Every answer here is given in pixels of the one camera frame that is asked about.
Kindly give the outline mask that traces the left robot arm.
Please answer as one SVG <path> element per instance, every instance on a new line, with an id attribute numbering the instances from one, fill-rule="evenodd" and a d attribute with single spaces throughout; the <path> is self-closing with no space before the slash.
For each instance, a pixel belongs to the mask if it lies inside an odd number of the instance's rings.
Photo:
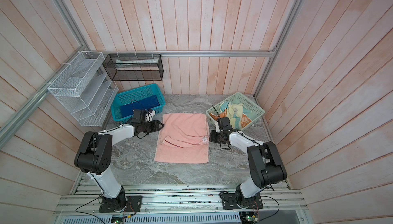
<path id="1" fill-rule="evenodd" d="M 164 125 L 154 120 L 155 114 L 152 109 L 136 109 L 131 119 L 118 127 L 84 134 L 74 165 L 90 176 L 100 188 L 102 212 L 125 211 L 130 202 L 124 187 L 117 182 L 110 168 L 112 147 L 125 139 L 140 138 L 141 133 L 147 136 L 160 131 Z"/>

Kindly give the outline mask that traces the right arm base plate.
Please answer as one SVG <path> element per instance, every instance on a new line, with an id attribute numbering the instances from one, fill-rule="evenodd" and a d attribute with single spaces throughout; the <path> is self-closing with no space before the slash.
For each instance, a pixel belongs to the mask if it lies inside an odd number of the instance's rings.
<path id="1" fill-rule="evenodd" d="M 258 193 L 251 198 L 243 198 L 239 193 L 229 193 L 222 191 L 219 193 L 222 200 L 224 210 L 237 210 L 237 209 L 263 209 L 261 195 Z"/>

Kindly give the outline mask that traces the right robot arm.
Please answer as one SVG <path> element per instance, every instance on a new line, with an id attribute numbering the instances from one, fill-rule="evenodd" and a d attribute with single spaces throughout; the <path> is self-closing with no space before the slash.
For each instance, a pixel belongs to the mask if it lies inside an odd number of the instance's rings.
<path id="1" fill-rule="evenodd" d="M 262 142 L 246 136 L 230 124 L 228 117 L 217 118 L 215 130 L 210 131 L 210 141 L 226 144 L 227 150 L 235 147 L 248 157 L 250 178 L 236 187 L 234 193 L 222 191 L 219 197 L 223 209 L 262 208 L 260 193 L 272 185 L 284 181 L 287 172 L 273 142 Z"/>

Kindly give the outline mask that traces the pink towel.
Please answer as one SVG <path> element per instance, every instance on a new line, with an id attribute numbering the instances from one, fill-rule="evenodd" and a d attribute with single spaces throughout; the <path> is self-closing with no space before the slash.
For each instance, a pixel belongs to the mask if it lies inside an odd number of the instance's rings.
<path id="1" fill-rule="evenodd" d="M 175 164 L 209 162 L 209 127 L 202 113 L 164 114 L 154 161 Z"/>

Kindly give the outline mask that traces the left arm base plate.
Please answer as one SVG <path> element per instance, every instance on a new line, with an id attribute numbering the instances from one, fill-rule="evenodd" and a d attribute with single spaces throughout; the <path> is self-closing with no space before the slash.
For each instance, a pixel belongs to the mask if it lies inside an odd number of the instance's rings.
<path id="1" fill-rule="evenodd" d="M 128 195 L 118 198 L 101 198 L 99 213 L 110 212 L 140 212 L 142 203 L 141 195 Z"/>

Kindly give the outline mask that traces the blue towel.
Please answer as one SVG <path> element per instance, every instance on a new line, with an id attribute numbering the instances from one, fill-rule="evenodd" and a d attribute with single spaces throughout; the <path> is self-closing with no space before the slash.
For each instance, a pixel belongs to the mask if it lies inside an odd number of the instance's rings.
<path id="1" fill-rule="evenodd" d="M 159 106 L 160 103 L 156 96 L 150 96 L 140 101 L 134 101 L 127 105 L 120 106 L 120 113 L 122 117 L 128 117 L 134 114 L 135 109 L 153 109 L 154 107 Z"/>

